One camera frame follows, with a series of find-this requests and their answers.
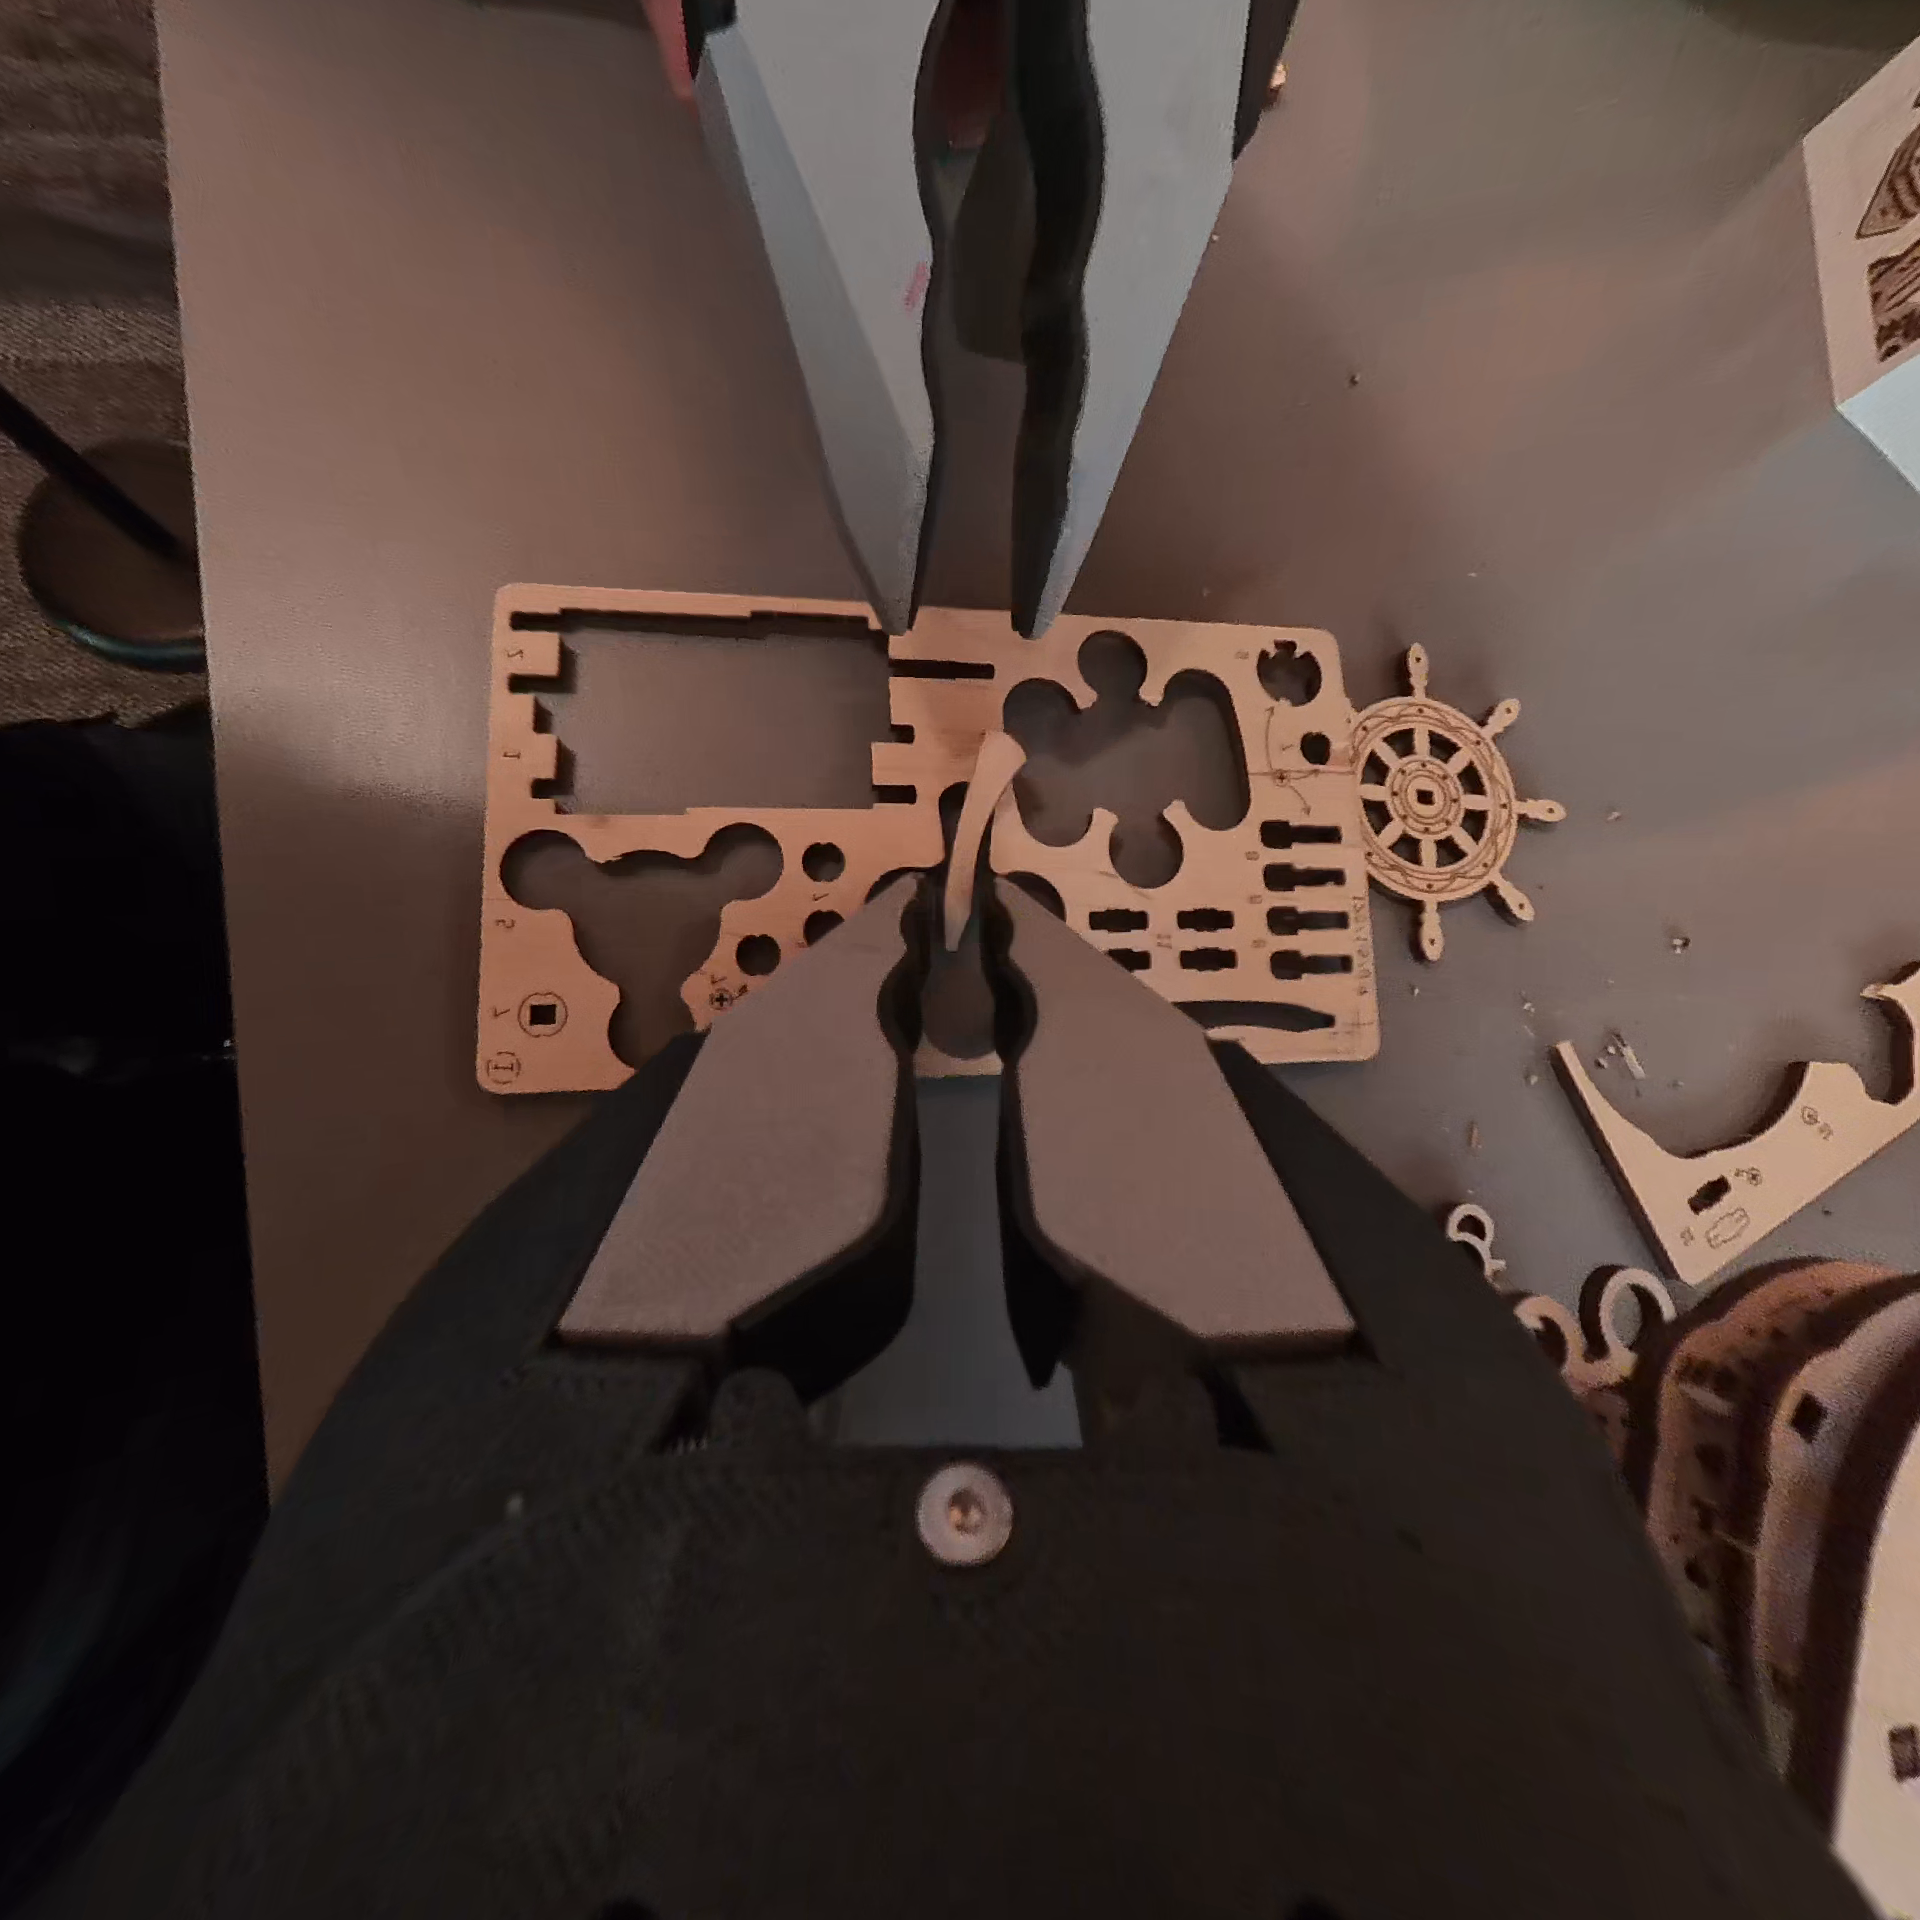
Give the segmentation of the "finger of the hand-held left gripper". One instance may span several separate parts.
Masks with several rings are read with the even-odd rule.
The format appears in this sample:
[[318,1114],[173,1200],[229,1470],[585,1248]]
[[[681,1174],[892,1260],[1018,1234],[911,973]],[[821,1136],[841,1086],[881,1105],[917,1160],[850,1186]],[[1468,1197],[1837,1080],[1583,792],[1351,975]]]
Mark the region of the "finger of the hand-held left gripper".
[[1018,298],[1012,620],[1065,609],[1232,182],[1242,2],[1021,2],[1033,184]]
[[952,5],[689,5],[703,133],[751,207],[831,510],[889,633],[920,608],[944,420],[935,370],[951,213],[929,77]]

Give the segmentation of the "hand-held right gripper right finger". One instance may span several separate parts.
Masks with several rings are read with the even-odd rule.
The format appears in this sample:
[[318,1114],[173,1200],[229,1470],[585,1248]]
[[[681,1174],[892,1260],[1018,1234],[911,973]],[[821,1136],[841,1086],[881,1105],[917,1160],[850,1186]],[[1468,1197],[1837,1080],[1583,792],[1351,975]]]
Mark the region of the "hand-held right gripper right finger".
[[1199,1024],[992,884],[1000,1279],[1033,1384],[1122,1302],[1201,1358],[1349,1349],[1353,1310]]

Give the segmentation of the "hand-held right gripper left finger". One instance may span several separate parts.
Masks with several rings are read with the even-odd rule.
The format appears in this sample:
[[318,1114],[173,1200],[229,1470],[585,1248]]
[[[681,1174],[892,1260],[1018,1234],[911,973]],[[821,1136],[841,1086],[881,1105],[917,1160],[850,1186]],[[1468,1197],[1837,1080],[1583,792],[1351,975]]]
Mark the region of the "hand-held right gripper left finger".
[[780,1374],[814,1404],[913,1295],[922,879],[717,1018],[558,1325],[590,1351]]

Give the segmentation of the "cut-out plywood sheet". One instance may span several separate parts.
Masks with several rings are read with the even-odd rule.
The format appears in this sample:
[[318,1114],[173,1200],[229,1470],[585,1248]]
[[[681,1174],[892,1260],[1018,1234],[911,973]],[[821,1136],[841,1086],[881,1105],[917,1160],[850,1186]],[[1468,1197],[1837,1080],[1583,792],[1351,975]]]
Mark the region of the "cut-out plywood sheet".
[[1174,873],[1119,870],[1111,806],[1060,845],[1015,790],[975,870],[1021,879],[1119,968],[1263,1065],[1380,1047],[1354,709],[1326,631],[512,582],[489,640],[472,1078],[616,1087],[703,1030],[904,870],[944,876],[949,820],[1004,710],[1049,682],[1111,716],[1093,668],[1134,649],[1145,722],[1215,713],[1238,817],[1173,799]]

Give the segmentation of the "small curved wooden part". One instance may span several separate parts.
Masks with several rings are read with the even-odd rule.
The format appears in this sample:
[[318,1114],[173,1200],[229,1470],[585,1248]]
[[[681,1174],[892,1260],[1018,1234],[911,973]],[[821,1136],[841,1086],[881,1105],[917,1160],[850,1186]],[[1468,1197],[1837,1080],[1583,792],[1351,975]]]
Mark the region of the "small curved wooden part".
[[1023,767],[1023,745],[1005,730],[981,737],[946,858],[942,950],[956,953],[975,911],[975,884],[1000,804]]

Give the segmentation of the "round wooden gear model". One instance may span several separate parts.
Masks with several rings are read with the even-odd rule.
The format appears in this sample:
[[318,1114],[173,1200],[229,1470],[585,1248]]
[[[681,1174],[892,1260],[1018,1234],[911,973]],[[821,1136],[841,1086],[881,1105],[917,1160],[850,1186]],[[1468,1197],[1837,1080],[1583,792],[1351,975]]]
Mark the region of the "round wooden gear model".
[[1789,1260],[1652,1335],[1623,1473],[1690,1639],[1789,1773],[1821,1534],[1872,1396],[1916,1358],[1916,1274]]

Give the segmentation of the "wooden gear axle assembly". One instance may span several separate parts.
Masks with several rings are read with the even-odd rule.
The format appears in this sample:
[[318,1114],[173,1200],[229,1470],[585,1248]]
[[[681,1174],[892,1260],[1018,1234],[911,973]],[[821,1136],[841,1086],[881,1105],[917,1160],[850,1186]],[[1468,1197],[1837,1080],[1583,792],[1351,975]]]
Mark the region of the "wooden gear axle assembly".
[[1445,1236],[1479,1261],[1500,1302],[1582,1401],[1623,1386],[1650,1335],[1676,1318],[1668,1286],[1637,1266],[1607,1266],[1588,1274],[1573,1306],[1537,1292],[1509,1286],[1496,1224],[1473,1202],[1453,1205],[1445,1214]]

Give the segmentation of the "wooden ship wheel part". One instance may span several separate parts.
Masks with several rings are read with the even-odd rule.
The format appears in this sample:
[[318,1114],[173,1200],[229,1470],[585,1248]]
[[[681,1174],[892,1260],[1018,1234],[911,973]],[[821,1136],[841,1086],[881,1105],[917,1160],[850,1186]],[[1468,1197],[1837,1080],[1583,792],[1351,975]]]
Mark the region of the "wooden ship wheel part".
[[1490,898],[1511,922],[1534,921],[1534,900],[1505,869],[1527,828],[1557,828],[1568,808],[1514,778],[1503,733],[1520,722],[1520,700],[1485,710],[1439,700],[1418,642],[1399,671],[1401,689],[1353,722],[1360,849],[1370,887],[1410,909],[1410,948],[1432,966],[1446,953],[1445,913],[1456,904]]

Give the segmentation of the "broken plywood sheet fragment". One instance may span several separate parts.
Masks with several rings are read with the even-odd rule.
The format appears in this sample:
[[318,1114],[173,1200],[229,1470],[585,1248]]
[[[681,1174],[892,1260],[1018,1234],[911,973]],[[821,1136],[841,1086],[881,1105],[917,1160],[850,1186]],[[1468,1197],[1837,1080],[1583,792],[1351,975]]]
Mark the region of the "broken plywood sheet fragment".
[[1863,989],[1889,1012],[1902,1090],[1866,1092],[1847,1062],[1798,1062],[1750,1136],[1681,1156],[1624,1118],[1569,1041],[1558,1080],[1668,1279],[1702,1288],[1918,1122],[1918,968]]

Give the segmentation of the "pale printed box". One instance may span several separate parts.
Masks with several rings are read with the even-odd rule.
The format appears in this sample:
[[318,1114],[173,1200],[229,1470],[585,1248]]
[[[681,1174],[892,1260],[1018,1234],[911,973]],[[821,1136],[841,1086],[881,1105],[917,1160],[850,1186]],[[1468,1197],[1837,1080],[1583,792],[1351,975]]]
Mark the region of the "pale printed box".
[[1916,40],[1798,144],[1831,399],[1918,485]]

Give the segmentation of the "black chair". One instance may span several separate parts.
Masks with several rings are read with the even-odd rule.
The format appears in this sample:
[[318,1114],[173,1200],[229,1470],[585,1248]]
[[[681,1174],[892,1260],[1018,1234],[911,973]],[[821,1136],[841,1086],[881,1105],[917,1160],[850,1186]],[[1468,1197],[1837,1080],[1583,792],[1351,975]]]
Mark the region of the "black chair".
[[38,480],[13,521],[21,582],[66,638],[156,673],[205,668],[196,488],[188,445],[72,442],[1,391],[1,434]]

